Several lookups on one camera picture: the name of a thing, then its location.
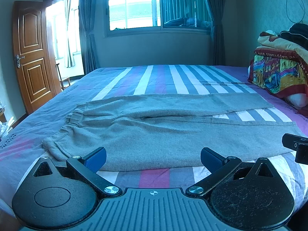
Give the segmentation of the grey sweatpants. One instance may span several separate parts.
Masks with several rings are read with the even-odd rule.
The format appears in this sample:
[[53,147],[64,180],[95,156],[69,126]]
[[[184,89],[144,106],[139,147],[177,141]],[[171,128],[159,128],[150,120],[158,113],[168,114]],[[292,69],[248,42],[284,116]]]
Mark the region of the grey sweatpants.
[[287,153],[282,136],[301,130],[293,121],[236,121],[224,115],[269,107],[256,93],[117,96],[77,105],[42,145],[60,161],[104,147],[106,171],[200,166],[204,147],[252,161]]

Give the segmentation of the white pillow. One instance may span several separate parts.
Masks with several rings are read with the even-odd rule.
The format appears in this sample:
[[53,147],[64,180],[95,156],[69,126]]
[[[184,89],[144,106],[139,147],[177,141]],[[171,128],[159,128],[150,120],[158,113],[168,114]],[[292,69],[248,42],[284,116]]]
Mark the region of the white pillow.
[[308,98],[304,93],[297,93],[287,96],[285,100],[290,103],[296,109],[302,109],[307,106]]

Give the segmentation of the striped bed sheet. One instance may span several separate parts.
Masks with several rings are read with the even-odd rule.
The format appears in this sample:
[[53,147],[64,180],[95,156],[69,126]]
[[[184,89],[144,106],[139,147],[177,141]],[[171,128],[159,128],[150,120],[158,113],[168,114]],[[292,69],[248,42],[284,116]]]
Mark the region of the striped bed sheet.
[[[150,65],[96,69],[30,114],[1,141],[1,211],[13,215],[10,205],[24,174],[39,157],[49,156],[42,148],[42,140],[61,128],[76,104],[91,100],[144,93],[258,93],[274,107],[215,117],[236,121],[294,121],[307,135],[306,117],[285,101],[248,83],[247,77],[247,68],[230,66]],[[295,210],[300,209],[307,202],[307,165],[295,162],[295,152],[269,159],[289,187]],[[203,167],[99,172],[121,187],[182,187],[184,190],[208,174]]]

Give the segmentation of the colourful folded blanket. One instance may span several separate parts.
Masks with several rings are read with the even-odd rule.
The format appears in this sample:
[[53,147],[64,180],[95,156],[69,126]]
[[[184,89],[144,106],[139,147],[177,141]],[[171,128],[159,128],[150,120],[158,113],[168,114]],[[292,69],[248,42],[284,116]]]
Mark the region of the colourful folded blanket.
[[307,46],[269,32],[257,41],[248,81],[278,98],[307,95]]

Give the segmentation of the wooden chair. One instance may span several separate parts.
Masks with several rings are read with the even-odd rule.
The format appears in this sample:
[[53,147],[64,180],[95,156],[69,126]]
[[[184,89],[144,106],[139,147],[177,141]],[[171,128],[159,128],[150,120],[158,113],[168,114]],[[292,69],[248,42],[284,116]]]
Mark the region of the wooden chair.
[[56,63],[56,68],[57,68],[57,73],[58,73],[58,76],[59,76],[61,89],[65,90],[66,88],[68,88],[71,85],[70,78],[69,77],[62,77],[60,69],[59,69],[59,63]]

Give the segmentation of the wooden side shelf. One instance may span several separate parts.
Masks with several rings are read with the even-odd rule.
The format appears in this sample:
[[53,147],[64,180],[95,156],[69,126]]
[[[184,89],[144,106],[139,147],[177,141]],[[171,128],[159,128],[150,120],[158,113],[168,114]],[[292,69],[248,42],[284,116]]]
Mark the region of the wooden side shelf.
[[15,120],[13,116],[9,120],[6,119],[5,106],[3,105],[3,103],[1,103],[1,119],[0,119],[1,140],[4,139],[8,135],[8,133],[12,130],[14,121]]

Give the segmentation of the wooden door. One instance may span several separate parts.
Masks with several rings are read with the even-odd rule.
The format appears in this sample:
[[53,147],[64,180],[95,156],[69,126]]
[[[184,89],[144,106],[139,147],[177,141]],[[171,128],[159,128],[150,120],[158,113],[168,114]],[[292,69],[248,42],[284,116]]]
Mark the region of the wooden door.
[[15,1],[13,5],[16,75],[27,114],[62,91],[45,9],[43,2]]

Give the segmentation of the black garment on blanket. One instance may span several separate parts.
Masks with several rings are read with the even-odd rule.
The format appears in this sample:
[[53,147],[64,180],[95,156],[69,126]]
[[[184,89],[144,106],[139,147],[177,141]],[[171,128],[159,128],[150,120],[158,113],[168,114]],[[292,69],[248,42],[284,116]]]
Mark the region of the black garment on blanket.
[[289,30],[281,31],[279,36],[308,50],[308,25],[295,23]]

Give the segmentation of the dark blue right curtain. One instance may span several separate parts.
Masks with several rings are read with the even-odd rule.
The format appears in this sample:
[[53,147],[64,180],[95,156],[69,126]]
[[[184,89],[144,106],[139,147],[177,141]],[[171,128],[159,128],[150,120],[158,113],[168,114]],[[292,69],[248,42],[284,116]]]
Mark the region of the dark blue right curtain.
[[211,19],[211,50],[214,65],[226,64],[222,18],[226,0],[205,0]]

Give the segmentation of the dark blue curtain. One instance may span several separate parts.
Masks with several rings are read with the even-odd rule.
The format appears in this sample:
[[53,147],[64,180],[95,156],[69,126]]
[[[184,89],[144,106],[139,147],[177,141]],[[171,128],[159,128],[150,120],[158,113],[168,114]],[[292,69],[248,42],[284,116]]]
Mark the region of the dark blue curtain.
[[211,19],[211,50],[214,65],[226,64],[222,18],[226,0],[205,0]]
[[97,49],[95,44],[96,0],[79,0],[79,37],[84,73],[97,69]]

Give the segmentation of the dark blue left curtain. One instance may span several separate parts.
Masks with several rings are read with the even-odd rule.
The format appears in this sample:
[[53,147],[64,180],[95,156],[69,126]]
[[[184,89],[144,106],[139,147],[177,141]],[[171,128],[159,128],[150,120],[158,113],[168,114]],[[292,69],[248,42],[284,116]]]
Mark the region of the dark blue left curtain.
[[84,73],[97,69],[97,49],[95,44],[96,0],[79,0],[79,37]]

